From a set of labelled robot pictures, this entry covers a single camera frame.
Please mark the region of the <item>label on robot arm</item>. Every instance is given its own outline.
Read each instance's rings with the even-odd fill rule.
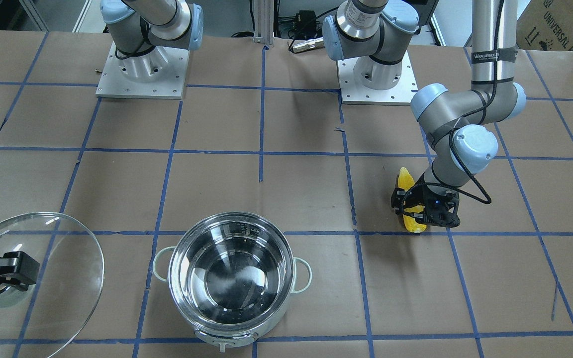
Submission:
[[[369,27],[375,23],[379,13],[363,13],[352,2],[348,3],[346,18],[359,27]]]

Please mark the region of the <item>light blue joint cover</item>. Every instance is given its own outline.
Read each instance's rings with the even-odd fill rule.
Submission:
[[[442,84],[431,84],[417,91],[410,101],[410,108],[412,109],[414,118],[419,120],[423,111],[425,111],[437,97],[447,91],[448,89]]]
[[[135,13],[134,9],[123,4],[121,0],[101,0],[100,14],[107,25],[125,20]]]
[[[339,41],[340,34],[337,32],[335,19],[331,14],[324,18],[322,36],[324,37],[324,47],[327,49],[330,59],[333,61],[343,60],[344,51],[342,50],[342,43]]]
[[[187,50],[198,50],[202,45],[202,31],[204,29],[204,16],[202,16],[202,7],[193,4],[191,13],[191,32],[189,33],[189,47]]]
[[[419,29],[417,10],[402,0],[389,0],[382,11],[382,16],[391,25],[407,34],[414,34]]]
[[[510,119],[514,116],[518,116],[523,109],[525,109],[525,102],[527,102],[527,96],[525,95],[525,90],[523,86],[517,84],[516,82],[512,82],[514,84],[514,88],[516,88],[516,105],[514,105],[514,109],[512,109],[512,113],[508,115],[505,119]]]
[[[466,125],[455,132],[453,143],[461,161],[473,174],[482,172],[498,151],[498,142],[493,132],[477,124]],[[450,156],[457,167],[463,171],[464,168],[459,165],[452,150]]]

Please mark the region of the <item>pot handle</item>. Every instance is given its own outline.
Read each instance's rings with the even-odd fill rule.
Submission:
[[[156,272],[156,263],[159,261],[159,258],[161,257],[161,254],[167,252],[167,251],[171,251],[173,249],[175,249],[175,246],[170,246],[170,247],[165,247],[165,249],[162,249],[161,251],[159,251],[159,253],[156,254],[156,256],[154,256],[154,261],[152,262],[152,273],[154,274],[154,276],[156,276],[157,279],[163,281],[163,282],[167,282],[166,278],[162,278],[161,275],[159,275],[158,272]]]
[[[304,288],[302,288],[301,290],[296,290],[295,289],[295,282],[297,281],[297,269],[296,269],[296,264],[300,262],[302,263],[302,265],[305,265],[306,270],[309,272],[309,281],[306,283],[306,286],[304,286]],[[307,288],[309,288],[309,286],[311,285],[311,281],[313,281],[313,270],[311,269],[311,265],[309,265],[309,263],[307,263],[305,260],[301,259],[301,258],[293,258],[293,288],[291,289],[291,293],[292,294],[301,294],[302,292],[306,291]]]

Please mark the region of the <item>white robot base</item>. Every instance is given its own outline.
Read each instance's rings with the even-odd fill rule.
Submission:
[[[180,48],[164,48],[168,61],[150,77],[129,77],[123,73],[124,63],[114,56],[116,45],[107,55],[96,95],[109,98],[154,98],[183,99],[189,51]]]
[[[362,84],[359,73],[354,71],[357,58],[337,61],[337,75],[342,90],[342,103],[345,104],[385,104],[391,106],[409,106],[418,91],[417,81],[410,63],[408,52],[402,59],[402,75],[397,84],[388,90],[375,90]]]

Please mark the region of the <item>black electronic device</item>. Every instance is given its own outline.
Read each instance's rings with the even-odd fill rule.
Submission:
[[[295,23],[293,26],[296,37],[295,39],[312,39],[318,34],[318,24],[315,18],[315,11],[300,10],[295,14]]]

